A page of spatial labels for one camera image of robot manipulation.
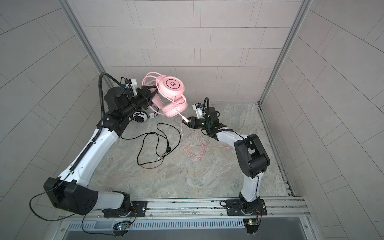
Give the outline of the right circuit board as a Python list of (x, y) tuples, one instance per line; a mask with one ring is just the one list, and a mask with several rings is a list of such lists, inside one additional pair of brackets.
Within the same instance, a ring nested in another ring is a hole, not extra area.
[(259, 219), (243, 219), (243, 222), (248, 234), (255, 234), (261, 223)]

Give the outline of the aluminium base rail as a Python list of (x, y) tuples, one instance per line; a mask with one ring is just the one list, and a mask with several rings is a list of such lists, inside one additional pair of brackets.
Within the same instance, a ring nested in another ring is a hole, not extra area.
[[(264, 197), (266, 216), (228, 216), (220, 202), (232, 199), (235, 198), (144, 200), (148, 202), (144, 217), (104, 218), (101, 212), (93, 212), (62, 221), (58, 232), (62, 235), (69, 231), (121, 235), (144, 230), (246, 229), (243, 219), (259, 219), (264, 223), (277, 218), (297, 218), (303, 227), (308, 226), (310, 211), (303, 198)], [(132, 221), (129, 230), (113, 231), (113, 226), (122, 221)]]

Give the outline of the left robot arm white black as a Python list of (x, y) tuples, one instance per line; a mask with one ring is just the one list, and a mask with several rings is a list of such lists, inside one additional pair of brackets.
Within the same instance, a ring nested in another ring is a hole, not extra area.
[(117, 141), (128, 126), (135, 112), (152, 104), (157, 93), (154, 86), (137, 89), (137, 94), (128, 98), (123, 87), (108, 90), (104, 111), (92, 138), (77, 158), (57, 178), (48, 178), (44, 183), (53, 207), (74, 214), (86, 215), (101, 210), (106, 217), (124, 217), (131, 213), (130, 195), (124, 192), (98, 192), (88, 188), (91, 177), (108, 149)]

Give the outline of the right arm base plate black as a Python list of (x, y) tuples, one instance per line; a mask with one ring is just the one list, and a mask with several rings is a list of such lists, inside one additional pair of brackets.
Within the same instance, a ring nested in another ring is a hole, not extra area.
[(266, 216), (268, 214), (265, 201), (260, 198), (250, 203), (242, 199), (224, 200), (220, 205), (227, 210), (228, 216)]

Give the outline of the left circuit board green led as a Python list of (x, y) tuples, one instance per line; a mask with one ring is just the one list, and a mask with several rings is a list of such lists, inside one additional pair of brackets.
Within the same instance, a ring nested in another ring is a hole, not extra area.
[(113, 231), (128, 231), (131, 227), (132, 221), (118, 222), (113, 226)]

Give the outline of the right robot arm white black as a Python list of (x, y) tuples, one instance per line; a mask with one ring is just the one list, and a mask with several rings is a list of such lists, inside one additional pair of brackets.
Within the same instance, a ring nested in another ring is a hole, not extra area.
[(259, 190), (262, 178), (271, 161), (256, 134), (241, 135), (220, 123), (219, 113), (213, 107), (196, 110), (195, 117), (183, 118), (183, 124), (191, 129), (206, 131), (206, 135), (233, 147), (239, 167), (244, 174), (244, 182), (239, 195), (239, 207), (243, 215), (267, 215), (264, 200)]

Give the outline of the pink headphones with cable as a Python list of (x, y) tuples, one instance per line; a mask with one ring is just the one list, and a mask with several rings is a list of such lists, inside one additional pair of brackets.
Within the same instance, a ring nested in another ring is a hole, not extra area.
[[(184, 96), (185, 85), (181, 80), (150, 72), (144, 77), (142, 87), (156, 87), (157, 94), (152, 99), (152, 103), (161, 110), (160, 115), (165, 115), (168, 118), (176, 115), (185, 117), (183, 111), (187, 109), (188, 103)], [(230, 139), (231, 130), (219, 123), (220, 114), (210, 106), (209, 98), (205, 98), (202, 104), (203, 118), (207, 120), (207, 127), (201, 130), (205, 130), (207, 136), (228, 144), (226, 149), (233, 147), (234, 141)]]

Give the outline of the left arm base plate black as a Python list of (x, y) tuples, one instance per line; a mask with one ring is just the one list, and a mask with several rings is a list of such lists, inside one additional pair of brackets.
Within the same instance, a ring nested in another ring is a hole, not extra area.
[(124, 201), (118, 209), (104, 209), (104, 218), (144, 217), (147, 210), (147, 201)]

